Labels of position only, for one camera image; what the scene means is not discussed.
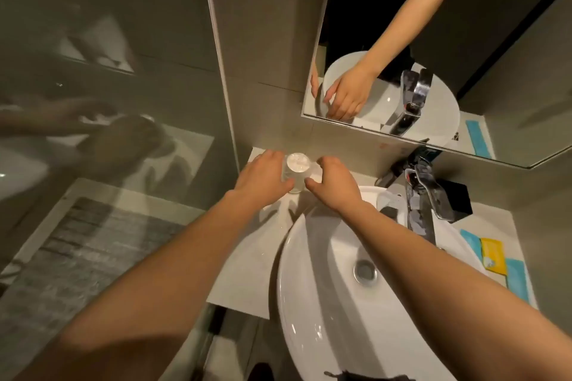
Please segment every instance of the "sink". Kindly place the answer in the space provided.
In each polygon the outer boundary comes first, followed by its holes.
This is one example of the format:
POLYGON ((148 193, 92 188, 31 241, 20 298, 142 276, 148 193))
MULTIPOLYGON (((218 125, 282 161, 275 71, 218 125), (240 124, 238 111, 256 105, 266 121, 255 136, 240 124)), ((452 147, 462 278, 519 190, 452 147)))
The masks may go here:
MULTIPOLYGON (((333 83, 347 70, 353 68, 367 52, 354 52, 345 54, 332 63, 324 75, 322 98, 333 83)), ((424 66, 415 63, 412 70, 421 71, 424 66)), ((381 125, 382 133, 389 133, 391 129, 391 116, 400 103, 401 89, 387 81, 376 79, 371 87, 369 97, 361 112, 354 118, 352 125, 361 127, 363 121, 381 125)), ((320 104, 320 113, 326 115, 328 107, 320 104)), ((459 129, 461 113, 459 103, 451 89, 436 75, 433 75, 431 90, 423 107, 421 117, 404 134, 404 138, 411 140, 427 140, 428 144, 445 146, 459 129)))
MULTIPOLYGON (((405 225, 404 199, 379 187, 360 191, 378 210, 398 204, 397 222, 405 225)), ((484 273, 457 230, 433 221, 437 245, 484 273)), ((282 330, 301 377, 331 381, 327 373, 349 371, 454 380, 374 268, 358 237, 327 207, 315 206, 293 225, 280 259, 277 293, 282 330)))

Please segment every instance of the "black shoe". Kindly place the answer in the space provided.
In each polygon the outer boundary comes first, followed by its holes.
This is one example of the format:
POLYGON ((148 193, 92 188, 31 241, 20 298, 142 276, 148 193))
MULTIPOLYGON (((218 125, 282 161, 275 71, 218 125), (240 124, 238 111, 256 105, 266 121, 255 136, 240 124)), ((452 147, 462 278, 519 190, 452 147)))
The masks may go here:
POLYGON ((268 363, 256 363, 248 375, 248 381, 274 381, 272 369, 268 363))

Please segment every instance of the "gray bath mat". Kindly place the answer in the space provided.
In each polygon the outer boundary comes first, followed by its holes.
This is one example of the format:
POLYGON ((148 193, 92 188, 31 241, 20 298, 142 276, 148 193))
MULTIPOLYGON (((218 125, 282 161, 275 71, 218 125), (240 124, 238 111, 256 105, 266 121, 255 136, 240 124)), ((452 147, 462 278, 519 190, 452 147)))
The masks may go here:
POLYGON ((183 227, 79 199, 0 298, 0 380, 12 379, 92 298, 183 227))

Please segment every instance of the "hand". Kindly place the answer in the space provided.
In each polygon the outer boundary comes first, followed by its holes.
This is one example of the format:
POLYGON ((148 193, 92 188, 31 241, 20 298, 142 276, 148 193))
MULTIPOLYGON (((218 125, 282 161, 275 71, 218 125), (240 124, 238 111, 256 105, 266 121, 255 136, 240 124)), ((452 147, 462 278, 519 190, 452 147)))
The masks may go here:
POLYGON ((234 186, 255 211, 275 203, 294 188, 292 178, 281 181, 284 153, 267 149, 248 163, 234 186))
POLYGON ((318 68, 316 67, 315 60, 312 60, 312 73, 310 74, 310 86, 312 87, 312 96, 316 98, 318 96, 320 82, 318 81, 318 68))
POLYGON ((92 133, 102 128, 100 124, 83 123, 81 116, 94 120, 97 115, 111 116, 116 113, 110 104, 101 100, 75 97, 45 102, 37 108, 23 110, 22 118, 34 134, 68 136, 92 133))
POLYGON ((342 74, 325 94, 325 103, 336 95, 327 117, 347 121, 356 116, 366 103, 375 78, 376 75, 361 63, 342 74))
POLYGON ((341 215, 361 202, 361 193, 352 174, 336 157, 322 157, 318 164, 324 170, 322 183, 306 178, 306 188, 326 206, 341 215))

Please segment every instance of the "chrome faucet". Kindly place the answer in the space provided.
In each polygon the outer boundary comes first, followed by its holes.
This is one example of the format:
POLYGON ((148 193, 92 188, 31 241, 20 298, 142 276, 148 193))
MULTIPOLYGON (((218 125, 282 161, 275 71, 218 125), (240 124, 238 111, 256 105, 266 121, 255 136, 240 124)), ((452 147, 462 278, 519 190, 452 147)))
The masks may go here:
POLYGON ((390 134, 403 136, 421 117, 421 110, 425 106, 432 81, 433 73, 425 68, 421 68, 418 73, 409 69, 402 72, 401 99, 403 110, 391 127, 390 134))
POLYGON ((387 175, 375 182, 378 187, 389 188, 400 174, 405 175, 407 227, 432 244, 435 244, 435 230, 431 210, 438 219, 455 219, 447 193, 433 176, 431 161, 439 153, 435 149, 420 146, 406 160, 395 163, 387 175))

